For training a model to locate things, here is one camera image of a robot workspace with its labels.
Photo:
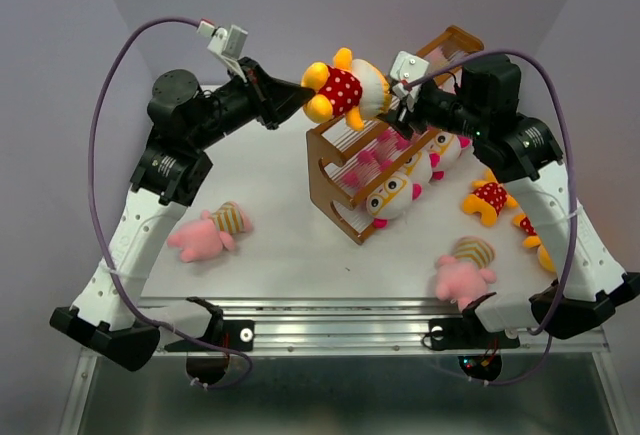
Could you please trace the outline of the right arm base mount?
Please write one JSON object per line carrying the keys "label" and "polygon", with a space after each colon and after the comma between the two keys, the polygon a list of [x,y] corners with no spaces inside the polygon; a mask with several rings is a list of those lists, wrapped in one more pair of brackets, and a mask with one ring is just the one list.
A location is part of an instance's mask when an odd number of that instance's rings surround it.
{"label": "right arm base mount", "polygon": [[479,323],[461,316],[431,319],[421,344],[437,352],[460,351],[458,365],[463,374],[487,384],[496,382],[501,374],[500,351],[521,346],[517,334],[488,332]]}

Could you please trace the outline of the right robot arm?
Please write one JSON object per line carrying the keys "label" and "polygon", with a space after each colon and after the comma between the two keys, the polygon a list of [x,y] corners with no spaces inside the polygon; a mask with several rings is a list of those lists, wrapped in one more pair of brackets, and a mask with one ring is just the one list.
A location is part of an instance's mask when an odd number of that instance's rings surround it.
{"label": "right robot arm", "polygon": [[518,110],[521,70],[512,51],[482,51],[443,68],[399,52],[389,70],[399,101],[384,121],[405,139],[429,128],[471,140],[529,218],[558,271],[545,291],[490,294],[463,312],[460,333],[482,345],[507,329],[568,339],[596,328],[639,295],[639,275],[615,260],[577,199],[568,131],[556,140]]}

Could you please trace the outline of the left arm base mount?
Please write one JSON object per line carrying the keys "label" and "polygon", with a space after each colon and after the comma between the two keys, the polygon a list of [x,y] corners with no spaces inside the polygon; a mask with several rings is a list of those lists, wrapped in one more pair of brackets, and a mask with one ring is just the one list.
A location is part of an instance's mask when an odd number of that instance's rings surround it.
{"label": "left arm base mount", "polygon": [[185,362],[192,387],[204,391],[231,388],[243,382],[253,371],[249,353],[253,350],[255,322],[251,319],[225,320],[208,329],[204,343],[220,347],[210,350],[189,344]]}

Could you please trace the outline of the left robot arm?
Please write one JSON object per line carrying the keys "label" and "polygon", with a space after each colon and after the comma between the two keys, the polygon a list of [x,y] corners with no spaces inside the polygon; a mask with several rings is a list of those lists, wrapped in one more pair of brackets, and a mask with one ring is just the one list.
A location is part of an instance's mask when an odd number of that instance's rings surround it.
{"label": "left robot arm", "polygon": [[165,240],[212,168],[206,149],[252,121],[277,129],[313,95],[248,57],[239,74],[213,91],[203,90],[188,70],[159,76],[147,105],[152,129],[119,224],[110,240],[96,234],[103,258],[77,298],[53,311],[51,327],[131,372],[179,340],[203,351],[243,354],[238,343],[226,341],[223,310],[202,298],[155,314],[141,312],[137,303]]}

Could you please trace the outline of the white glasses plush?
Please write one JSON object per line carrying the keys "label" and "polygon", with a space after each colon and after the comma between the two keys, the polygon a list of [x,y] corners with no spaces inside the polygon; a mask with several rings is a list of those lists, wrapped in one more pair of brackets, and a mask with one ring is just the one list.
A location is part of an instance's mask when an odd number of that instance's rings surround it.
{"label": "white glasses plush", "polygon": [[438,131],[423,148],[440,156],[440,161],[435,167],[433,180],[442,180],[446,171],[458,160],[462,152],[469,148],[469,138],[455,135],[445,131]]}
{"label": "white glasses plush", "polygon": [[[373,156],[382,170],[387,169],[398,156],[411,147],[411,143],[393,129],[387,129],[376,138]],[[440,156],[422,148],[409,157],[398,169],[414,184],[425,188],[434,176]]]}
{"label": "white glasses plush", "polygon": [[[341,177],[341,181],[353,189],[362,189],[378,175],[380,165],[369,150],[358,153],[354,166]],[[385,228],[389,221],[401,216],[422,193],[422,188],[414,184],[404,173],[395,171],[366,198],[364,205],[373,218],[373,226]]]}

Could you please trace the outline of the pink plush with wheels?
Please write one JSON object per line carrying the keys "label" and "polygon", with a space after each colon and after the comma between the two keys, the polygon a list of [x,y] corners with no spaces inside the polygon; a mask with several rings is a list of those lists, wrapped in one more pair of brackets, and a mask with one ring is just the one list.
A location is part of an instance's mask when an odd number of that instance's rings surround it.
{"label": "pink plush with wheels", "polygon": [[440,45],[426,54],[424,59],[429,63],[430,70],[439,70],[465,56],[466,52],[457,47]]}

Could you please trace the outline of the pink plush under left arm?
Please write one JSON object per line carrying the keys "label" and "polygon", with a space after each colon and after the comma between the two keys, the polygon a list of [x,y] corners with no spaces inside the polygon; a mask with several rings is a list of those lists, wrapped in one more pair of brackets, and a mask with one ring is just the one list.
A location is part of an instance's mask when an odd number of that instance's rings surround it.
{"label": "pink plush under left arm", "polygon": [[235,236],[252,230],[253,223],[240,205],[227,201],[217,210],[203,210],[197,220],[181,225],[169,235],[166,245],[177,249],[184,263],[206,261],[224,250],[235,250]]}

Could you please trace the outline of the yellow bear plush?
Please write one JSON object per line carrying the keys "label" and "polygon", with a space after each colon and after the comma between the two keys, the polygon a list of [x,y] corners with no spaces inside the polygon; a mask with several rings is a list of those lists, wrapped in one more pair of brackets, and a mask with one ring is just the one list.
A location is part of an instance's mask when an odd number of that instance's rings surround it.
{"label": "yellow bear plush", "polygon": [[519,207],[490,169],[484,171],[482,179],[474,180],[471,187],[471,192],[461,203],[461,210],[467,215],[477,215],[485,227],[493,227],[505,208]]}
{"label": "yellow bear plush", "polygon": [[321,124],[343,117],[354,131],[362,131],[366,121],[386,114],[392,102],[386,77],[370,62],[354,58],[346,47],[336,52],[332,64],[311,64],[301,85],[314,92],[303,106],[311,121]]}
{"label": "yellow bear plush", "polygon": [[554,263],[529,218],[524,213],[519,213],[513,217],[512,223],[525,234],[522,242],[523,247],[534,249],[540,266],[547,272],[555,274]]}

